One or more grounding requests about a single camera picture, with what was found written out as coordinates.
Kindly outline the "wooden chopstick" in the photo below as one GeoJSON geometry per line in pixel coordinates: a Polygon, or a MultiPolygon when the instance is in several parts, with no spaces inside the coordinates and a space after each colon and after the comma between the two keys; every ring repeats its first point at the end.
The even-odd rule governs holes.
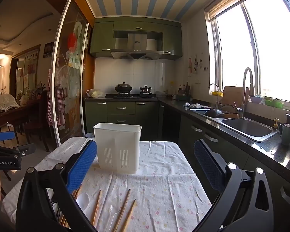
{"type": "Polygon", "coordinates": [[[131,189],[128,190],[127,195],[126,195],[126,198],[124,200],[124,203],[121,206],[119,215],[117,217],[116,223],[115,223],[114,228],[113,228],[113,232],[116,232],[117,229],[118,229],[118,227],[119,227],[119,224],[120,224],[121,219],[122,219],[122,215],[124,214],[124,211],[125,211],[126,206],[127,206],[127,202],[129,200],[129,197],[130,197],[130,191],[131,191],[131,189]]]}
{"type": "MultiPolygon", "coordinates": [[[[80,187],[79,187],[77,190],[73,191],[72,196],[73,196],[73,198],[74,198],[75,200],[77,199],[78,194],[79,194],[81,188],[82,188],[82,185],[80,185],[80,187]]],[[[64,215],[62,215],[62,217],[61,217],[60,224],[61,224],[63,227],[68,227],[68,223],[67,223],[66,218],[64,217],[64,215]]]]}
{"type": "Polygon", "coordinates": [[[93,210],[93,213],[92,213],[91,224],[93,226],[95,226],[97,212],[98,212],[98,209],[99,209],[99,204],[100,204],[101,195],[102,195],[101,193],[102,193],[101,190],[99,190],[98,197],[97,197],[97,201],[96,201],[96,205],[95,205],[94,210],[93,210]]]}
{"type": "Polygon", "coordinates": [[[121,232],[126,232],[128,224],[129,224],[129,220],[131,219],[131,216],[132,216],[133,209],[134,209],[135,205],[136,205],[136,200],[134,200],[132,205],[131,205],[131,208],[130,208],[127,216],[126,216],[126,219],[125,219],[125,222],[124,222],[124,225],[122,227],[121,232]]]}

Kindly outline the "clear plastic spoon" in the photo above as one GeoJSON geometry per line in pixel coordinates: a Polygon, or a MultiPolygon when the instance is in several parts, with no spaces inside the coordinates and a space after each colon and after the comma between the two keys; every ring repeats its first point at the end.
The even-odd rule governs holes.
{"type": "Polygon", "coordinates": [[[115,197],[111,201],[109,209],[108,209],[109,217],[108,217],[108,220],[106,222],[105,232],[109,232],[111,230],[111,225],[113,223],[114,216],[120,212],[121,205],[122,205],[122,201],[121,201],[121,198],[119,196],[115,197]]]}

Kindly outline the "white mesh food cover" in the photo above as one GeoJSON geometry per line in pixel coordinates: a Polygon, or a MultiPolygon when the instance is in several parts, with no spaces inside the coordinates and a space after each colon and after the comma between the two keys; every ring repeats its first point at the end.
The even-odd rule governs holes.
{"type": "Polygon", "coordinates": [[[0,95],[0,111],[8,111],[13,108],[19,108],[15,98],[11,94],[0,95]]]}

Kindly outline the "wooden dining table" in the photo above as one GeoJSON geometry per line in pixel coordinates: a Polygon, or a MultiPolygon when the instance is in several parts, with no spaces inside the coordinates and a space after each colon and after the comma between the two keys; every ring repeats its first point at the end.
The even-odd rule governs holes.
{"type": "Polygon", "coordinates": [[[0,113],[0,127],[6,123],[23,125],[22,131],[24,130],[25,123],[31,119],[36,118],[39,113],[41,100],[29,101],[28,104],[21,105],[19,108],[15,108],[6,112],[0,113]]]}

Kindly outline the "green side cabinets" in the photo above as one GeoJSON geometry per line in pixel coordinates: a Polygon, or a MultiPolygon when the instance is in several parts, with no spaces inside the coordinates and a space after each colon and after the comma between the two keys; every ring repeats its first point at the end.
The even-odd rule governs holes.
{"type": "Polygon", "coordinates": [[[178,144],[210,201],[214,201],[218,193],[211,188],[194,156],[193,146],[198,139],[203,139],[213,152],[241,169],[263,168],[273,201],[275,231],[290,231],[290,144],[282,145],[279,134],[263,142],[254,142],[184,108],[181,102],[161,99],[160,107],[162,139],[178,144]]]}

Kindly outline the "wooden dining chair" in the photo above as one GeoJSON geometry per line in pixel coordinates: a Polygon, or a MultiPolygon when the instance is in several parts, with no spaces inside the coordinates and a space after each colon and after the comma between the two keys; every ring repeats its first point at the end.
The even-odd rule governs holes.
{"type": "Polygon", "coordinates": [[[48,91],[43,91],[39,100],[38,111],[30,116],[29,122],[23,125],[27,143],[30,143],[32,134],[37,135],[39,140],[43,142],[45,150],[49,152],[49,147],[46,142],[48,134],[48,91]]]}

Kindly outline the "white plastic spoon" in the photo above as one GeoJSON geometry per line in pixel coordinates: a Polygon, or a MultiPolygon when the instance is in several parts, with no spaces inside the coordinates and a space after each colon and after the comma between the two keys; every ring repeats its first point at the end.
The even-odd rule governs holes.
{"type": "Polygon", "coordinates": [[[76,198],[76,202],[79,205],[80,209],[82,211],[84,211],[84,210],[86,210],[86,208],[90,202],[90,198],[89,198],[87,193],[81,193],[76,198]]]}

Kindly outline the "checkered apron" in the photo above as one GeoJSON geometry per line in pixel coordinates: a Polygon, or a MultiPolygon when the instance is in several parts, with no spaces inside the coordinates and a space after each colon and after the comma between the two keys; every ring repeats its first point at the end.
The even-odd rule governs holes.
{"type": "MultiPolygon", "coordinates": [[[[47,121],[49,126],[53,126],[52,117],[52,104],[50,96],[50,74],[48,79],[48,107],[47,107],[47,121]]],[[[58,126],[65,125],[65,104],[64,104],[64,92],[62,87],[62,75],[60,70],[60,58],[59,53],[56,54],[56,67],[55,67],[55,88],[54,88],[54,99],[55,99],[55,112],[56,112],[56,123],[58,126]]]]}

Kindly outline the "steel sink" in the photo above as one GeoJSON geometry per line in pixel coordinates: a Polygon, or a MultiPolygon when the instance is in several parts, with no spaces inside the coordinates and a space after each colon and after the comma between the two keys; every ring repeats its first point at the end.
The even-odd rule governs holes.
{"type": "Polygon", "coordinates": [[[278,133],[278,130],[273,129],[272,127],[247,118],[213,118],[205,116],[207,109],[189,108],[189,110],[199,115],[203,115],[206,119],[222,125],[254,142],[263,142],[278,133]]]}

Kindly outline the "white floral tablecloth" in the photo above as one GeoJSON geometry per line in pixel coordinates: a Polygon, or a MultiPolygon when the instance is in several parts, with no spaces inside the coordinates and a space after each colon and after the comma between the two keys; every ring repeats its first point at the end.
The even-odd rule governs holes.
{"type": "Polygon", "coordinates": [[[211,207],[183,152],[170,141],[142,141],[136,174],[103,170],[94,160],[80,191],[90,198],[85,210],[88,218],[102,191],[96,220],[99,231],[105,231],[111,201],[119,196],[123,204],[129,189],[124,219],[134,200],[136,205],[126,231],[192,231],[211,207]]]}

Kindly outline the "green mug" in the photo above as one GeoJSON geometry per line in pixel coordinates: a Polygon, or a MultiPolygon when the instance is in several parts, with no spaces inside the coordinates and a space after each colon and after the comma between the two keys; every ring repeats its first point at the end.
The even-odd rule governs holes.
{"type": "Polygon", "coordinates": [[[290,143],[290,124],[280,124],[278,130],[281,137],[281,143],[284,146],[288,146],[290,143]]]}

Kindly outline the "glass sliding door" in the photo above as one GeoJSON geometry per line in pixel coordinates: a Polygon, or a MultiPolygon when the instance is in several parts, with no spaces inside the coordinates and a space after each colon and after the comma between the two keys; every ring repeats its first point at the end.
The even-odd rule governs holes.
{"type": "Polygon", "coordinates": [[[52,104],[53,131],[56,144],[60,146],[85,132],[83,117],[83,69],[88,40],[89,23],[74,0],[67,0],[57,28],[50,71],[50,96],[52,104]],[[55,67],[59,53],[62,87],[65,104],[65,125],[58,126],[55,112],[55,67]]]}

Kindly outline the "black pan in sink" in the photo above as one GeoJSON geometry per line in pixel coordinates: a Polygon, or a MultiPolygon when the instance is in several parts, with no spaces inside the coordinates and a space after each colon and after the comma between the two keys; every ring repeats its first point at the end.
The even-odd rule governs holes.
{"type": "Polygon", "coordinates": [[[231,104],[225,104],[225,105],[222,105],[220,109],[212,108],[212,109],[207,110],[204,115],[211,118],[238,119],[239,111],[237,107],[231,104]],[[230,113],[230,112],[223,111],[225,107],[230,107],[233,110],[233,112],[230,113]]]}

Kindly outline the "white plastic bag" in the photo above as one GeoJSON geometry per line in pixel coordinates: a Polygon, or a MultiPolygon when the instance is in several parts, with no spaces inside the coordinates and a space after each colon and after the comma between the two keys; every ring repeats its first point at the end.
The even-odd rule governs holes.
{"type": "Polygon", "coordinates": [[[104,98],[106,96],[106,93],[100,89],[89,89],[86,91],[86,94],[90,98],[104,98]]]}

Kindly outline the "purple bowl on sill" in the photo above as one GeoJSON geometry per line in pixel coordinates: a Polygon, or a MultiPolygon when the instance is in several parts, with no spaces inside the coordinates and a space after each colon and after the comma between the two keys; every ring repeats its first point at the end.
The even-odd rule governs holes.
{"type": "Polygon", "coordinates": [[[260,104],[262,102],[263,98],[260,96],[250,96],[250,100],[252,103],[260,104]]]}

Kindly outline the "green container on sill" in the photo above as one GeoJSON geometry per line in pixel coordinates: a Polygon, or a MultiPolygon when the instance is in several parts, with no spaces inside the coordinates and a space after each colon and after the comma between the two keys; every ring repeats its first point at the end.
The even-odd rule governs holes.
{"type": "Polygon", "coordinates": [[[278,109],[283,108],[283,102],[277,98],[265,97],[264,102],[266,106],[271,106],[278,109]]]}

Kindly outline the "small steel faucet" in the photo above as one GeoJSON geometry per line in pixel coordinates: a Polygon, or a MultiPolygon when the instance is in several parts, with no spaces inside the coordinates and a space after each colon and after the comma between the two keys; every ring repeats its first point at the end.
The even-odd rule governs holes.
{"type": "Polygon", "coordinates": [[[209,87],[211,86],[215,86],[215,91],[212,92],[212,95],[216,97],[216,103],[215,103],[215,109],[218,110],[218,104],[219,104],[219,93],[220,93],[220,90],[219,90],[219,86],[216,84],[216,83],[211,83],[209,85],[209,87]]]}

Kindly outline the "white plastic utensil caddy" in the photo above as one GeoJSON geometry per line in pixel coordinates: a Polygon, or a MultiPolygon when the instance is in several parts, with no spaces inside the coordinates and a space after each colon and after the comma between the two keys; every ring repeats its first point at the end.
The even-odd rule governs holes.
{"type": "Polygon", "coordinates": [[[94,136],[100,168],[118,173],[137,173],[141,130],[139,125],[96,124],[94,136]]]}

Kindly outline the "crumpled dish rag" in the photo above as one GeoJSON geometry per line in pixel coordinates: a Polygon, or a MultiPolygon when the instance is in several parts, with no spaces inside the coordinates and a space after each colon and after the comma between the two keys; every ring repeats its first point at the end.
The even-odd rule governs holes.
{"type": "Polygon", "coordinates": [[[186,102],[184,104],[184,107],[187,107],[187,108],[194,108],[194,109],[209,109],[211,108],[210,106],[205,106],[205,105],[202,105],[202,104],[199,104],[199,103],[195,103],[195,104],[190,104],[188,102],[186,102]]]}

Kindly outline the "wooden cutting board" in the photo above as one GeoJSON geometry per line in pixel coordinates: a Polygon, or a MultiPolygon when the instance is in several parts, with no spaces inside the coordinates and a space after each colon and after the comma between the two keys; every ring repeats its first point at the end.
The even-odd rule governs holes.
{"type": "Polygon", "coordinates": [[[242,108],[242,87],[225,86],[223,89],[223,97],[219,101],[221,104],[230,104],[242,108]]]}

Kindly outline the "tall steel faucet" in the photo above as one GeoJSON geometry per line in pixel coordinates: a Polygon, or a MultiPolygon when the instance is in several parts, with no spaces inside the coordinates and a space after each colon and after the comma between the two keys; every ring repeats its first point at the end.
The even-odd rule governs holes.
{"type": "Polygon", "coordinates": [[[246,97],[247,96],[255,96],[255,87],[253,84],[253,74],[251,68],[247,67],[244,71],[244,77],[243,77],[243,85],[242,85],[242,100],[241,100],[241,118],[244,118],[244,112],[245,112],[245,105],[246,105],[246,97]],[[246,87],[246,80],[247,75],[250,76],[250,86],[249,88],[246,87]]]}

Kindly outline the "yellow sponge holder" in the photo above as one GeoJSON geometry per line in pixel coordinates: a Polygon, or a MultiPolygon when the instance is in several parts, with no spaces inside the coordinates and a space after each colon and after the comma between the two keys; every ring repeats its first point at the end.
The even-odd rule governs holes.
{"type": "Polygon", "coordinates": [[[221,91],[212,91],[211,94],[213,96],[218,96],[218,97],[223,97],[224,96],[224,93],[221,92],[221,91]]]}

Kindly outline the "gas stove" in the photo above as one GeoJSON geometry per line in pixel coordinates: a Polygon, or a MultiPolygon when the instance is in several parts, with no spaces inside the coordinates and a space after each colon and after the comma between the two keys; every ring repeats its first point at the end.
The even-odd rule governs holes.
{"type": "Polygon", "coordinates": [[[115,93],[115,94],[106,94],[105,98],[149,98],[157,99],[155,94],[132,94],[132,93],[115,93]]]}

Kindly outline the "condiment bottles rack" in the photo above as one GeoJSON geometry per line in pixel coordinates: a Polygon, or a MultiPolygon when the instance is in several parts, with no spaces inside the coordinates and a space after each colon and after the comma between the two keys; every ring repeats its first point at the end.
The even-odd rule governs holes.
{"type": "Polygon", "coordinates": [[[179,85],[177,95],[176,95],[176,100],[186,101],[186,102],[189,102],[192,100],[191,86],[189,82],[179,85]]]}

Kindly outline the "black wok with lid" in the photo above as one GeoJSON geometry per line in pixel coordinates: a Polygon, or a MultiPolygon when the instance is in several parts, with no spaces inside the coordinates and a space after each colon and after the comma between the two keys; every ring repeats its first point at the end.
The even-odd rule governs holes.
{"type": "Polygon", "coordinates": [[[126,82],[122,82],[115,86],[115,90],[118,93],[130,93],[132,91],[132,86],[130,84],[126,84],[126,82]]]}

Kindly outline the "green upper cabinets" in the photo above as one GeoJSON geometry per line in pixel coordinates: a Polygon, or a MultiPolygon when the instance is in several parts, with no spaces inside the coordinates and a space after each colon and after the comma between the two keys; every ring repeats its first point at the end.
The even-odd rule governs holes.
{"type": "Polygon", "coordinates": [[[181,23],[137,16],[98,18],[91,36],[90,54],[96,58],[179,59],[182,57],[181,23]]]}

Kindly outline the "green lower cabinets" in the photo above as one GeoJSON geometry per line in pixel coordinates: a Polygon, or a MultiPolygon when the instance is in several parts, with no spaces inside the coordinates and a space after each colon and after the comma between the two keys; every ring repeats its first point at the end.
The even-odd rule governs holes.
{"type": "Polygon", "coordinates": [[[85,101],[84,109],[87,132],[98,123],[140,125],[142,141],[158,139],[157,101],[85,101]]]}

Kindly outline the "steel pot with lid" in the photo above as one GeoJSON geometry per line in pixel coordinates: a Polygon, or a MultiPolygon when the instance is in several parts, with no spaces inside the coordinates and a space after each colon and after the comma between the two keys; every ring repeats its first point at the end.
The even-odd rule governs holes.
{"type": "Polygon", "coordinates": [[[144,87],[140,87],[140,93],[141,94],[151,94],[151,87],[148,87],[145,85],[144,87]]]}

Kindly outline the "steel range hood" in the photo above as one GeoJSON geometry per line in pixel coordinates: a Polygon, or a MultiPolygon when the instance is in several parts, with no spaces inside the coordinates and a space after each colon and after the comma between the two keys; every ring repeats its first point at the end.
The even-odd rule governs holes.
{"type": "Polygon", "coordinates": [[[115,31],[114,39],[110,53],[115,59],[157,60],[163,55],[159,32],[115,31]]]}

